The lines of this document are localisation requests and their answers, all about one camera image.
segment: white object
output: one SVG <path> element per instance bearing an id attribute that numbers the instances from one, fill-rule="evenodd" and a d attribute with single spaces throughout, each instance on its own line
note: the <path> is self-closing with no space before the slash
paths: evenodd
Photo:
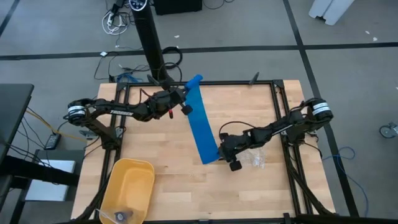
<path id="1" fill-rule="evenodd" d="M 118 26 L 114 26 L 113 21 L 112 21 L 112 23 L 109 24 L 111 14 L 112 14 L 112 12 L 108 12 L 102 18 L 101 23 L 102 23 L 102 29 L 104 30 L 104 32 L 109 35 L 120 35 L 120 34 L 124 33 L 127 30 L 127 28 L 129 27 L 128 24 L 123 23 L 122 16 L 120 16 L 120 15 L 119 15 L 119 25 Z"/>
<path id="2" fill-rule="evenodd" d="M 69 173 L 73 172 L 76 164 L 75 161 L 48 161 L 46 159 L 42 159 L 41 161 L 46 164 L 50 164 L 56 169 L 60 169 Z M 41 180 L 32 180 L 29 190 L 27 191 L 25 200 L 62 202 L 65 201 L 68 188 L 69 186 L 63 184 L 55 185 L 53 183 L 44 182 Z"/>
<path id="3" fill-rule="evenodd" d="M 308 15 L 323 17 L 327 25 L 335 25 L 354 0 L 315 0 Z"/>
<path id="4" fill-rule="evenodd" d="M 244 165 L 251 164 L 261 169 L 266 168 L 266 153 L 263 147 L 245 150 L 237 154 L 236 158 Z"/>

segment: small metal part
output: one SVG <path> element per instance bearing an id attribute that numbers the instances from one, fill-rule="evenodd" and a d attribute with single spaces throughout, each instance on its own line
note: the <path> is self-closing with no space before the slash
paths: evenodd
<path id="1" fill-rule="evenodd" d="M 124 129 L 121 128 L 121 127 L 118 127 L 118 128 L 115 129 L 116 136 L 117 136 L 118 138 L 121 138 L 121 137 L 122 137 L 123 130 L 124 130 Z"/>
<path id="2" fill-rule="evenodd" d="M 115 212 L 114 217 L 118 222 L 126 222 L 130 217 L 132 217 L 132 211 L 121 211 Z"/>
<path id="3" fill-rule="evenodd" d="M 97 134 L 95 134 L 92 131 L 79 130 L 79 133 L 81 135 L 83 135 L 84 137 L 86 137 L 87 140 L 93 140 L 95 137 L 98 136 Z"/>

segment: black box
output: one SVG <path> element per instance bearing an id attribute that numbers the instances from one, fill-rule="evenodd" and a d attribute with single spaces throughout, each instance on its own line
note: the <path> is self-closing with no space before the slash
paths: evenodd
<path id="1" fill-rule="evenodd" d="M 202 0 L 154 0 L 157 15 L 201 10 Z"/>

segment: white motor label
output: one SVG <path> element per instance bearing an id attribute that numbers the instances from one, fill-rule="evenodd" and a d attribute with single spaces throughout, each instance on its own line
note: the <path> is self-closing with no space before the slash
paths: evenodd
<path id="1" fill-rule="evenodd" d="M 324 106 L 322 108 L 316 109 L 315 111 L 312 112 L 312 114 L 316 115 L 318 113 L 324 112 L 324 111 L 328 111 L 330 110 L 330 108 L 328 106 Z"/>
<path id="2" fill-rule="evenodd" d="M 316 109 L 324 107 L 324 106 L 329 106 L 329 105 L 328 105 L 328 103 L 319 103 L 313 107 L 313 110 L 316 110 Z"/>
<path id="3" fill-rule="evenodd" d="M 71 106 L 68 108 L 69 115 L 86 114 L 84 106 Z"/>
<path id="4" fill-rule="evenodd" d="M 114 111 L 111 110 L 111 114 L 118 114 L 118 115 L 124 115 L 124 116 L 132 116 L 132 112 L 125 112 L 125 111 Z"/>

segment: black desk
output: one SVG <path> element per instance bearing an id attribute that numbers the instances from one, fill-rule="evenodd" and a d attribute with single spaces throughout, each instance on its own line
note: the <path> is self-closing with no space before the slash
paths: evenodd
<path id="1" fill-rule="evenodd" d="M 24 116 L 32 84 L 0 84 L 0 140 L 11 144 Z M 0 162 L 7 155 L 8 147 L 0 144 Z"/>
<path id="2" fill-rule="evenodd" d="M 30 179 L 71 186 L 77 186 L 78 183 L 77 174 L 7 155 L 9 145 L 29 104 L 33 88 L 31 84 L 0 84 L 0 211 L 9 189 L 25 190 Z"/>

